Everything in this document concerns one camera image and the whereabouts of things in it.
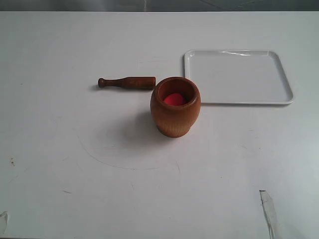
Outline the dark wooden pestle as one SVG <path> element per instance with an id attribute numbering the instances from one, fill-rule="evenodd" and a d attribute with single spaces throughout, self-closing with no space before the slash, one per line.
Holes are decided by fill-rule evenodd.
<path id="1" fill-rule="evenodd" d="M 100 78 L 98 80 L 99 88 L 119 87 L 123 89 L 134 90 L 153 90 L 156 86 L 155 77 L 125 77 L 115 80 Z"/>

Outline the wooden mortar cup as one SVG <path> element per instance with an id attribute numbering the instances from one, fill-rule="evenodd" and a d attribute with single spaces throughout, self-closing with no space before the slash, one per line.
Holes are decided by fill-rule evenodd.
<path id="1" fill-rule="evenodd" d="M 179 93 L 186 104 L 171 106 L 164 99 Z M 168 137 L 181 137 L 188 133 L 198 118 L 201 107 L 200 93 L 194 82 L 183 77 L 169 77 L 160 81 L 153 90 L 150 109 L 158 130 Z"/>

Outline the red ball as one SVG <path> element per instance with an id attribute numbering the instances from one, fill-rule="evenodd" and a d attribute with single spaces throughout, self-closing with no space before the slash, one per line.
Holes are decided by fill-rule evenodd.
<path id="1" fill-rule="evenodd" d="M 182 106 L 187 103 L 185 97 L 180 93 L 170 94 L 163 101 L 170 106 Z"/>

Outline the white rectangular plastic tray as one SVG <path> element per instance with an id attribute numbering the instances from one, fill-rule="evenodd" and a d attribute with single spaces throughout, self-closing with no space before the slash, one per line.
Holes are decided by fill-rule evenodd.
<path id="1" fill-rule="evenodd" d="M 203 104 L 286 106 L 294 100 L 281 60 L 271 50 L 189 50 L 183 71 Z"/>

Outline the clear tape strip right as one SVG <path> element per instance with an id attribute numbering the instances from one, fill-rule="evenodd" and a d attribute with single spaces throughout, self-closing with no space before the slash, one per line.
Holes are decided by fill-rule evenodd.
<path id="1" fill-rule="evenodd" d="M 279 232 L 279 224 L 273 199 L 266 190 L 260 190 L 259 193 L 269 236 L 271 239 L 281 239 L 282 237 Z"/>

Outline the clear tape scrap left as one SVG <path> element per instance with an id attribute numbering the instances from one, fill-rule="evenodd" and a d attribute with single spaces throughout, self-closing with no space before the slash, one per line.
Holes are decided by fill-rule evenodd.
<path id="1" fill-rule="evenodd" d="M 0 233 L 4 234 L 8 223 L 8 212 L 4 211 L 0 214 Z"/>

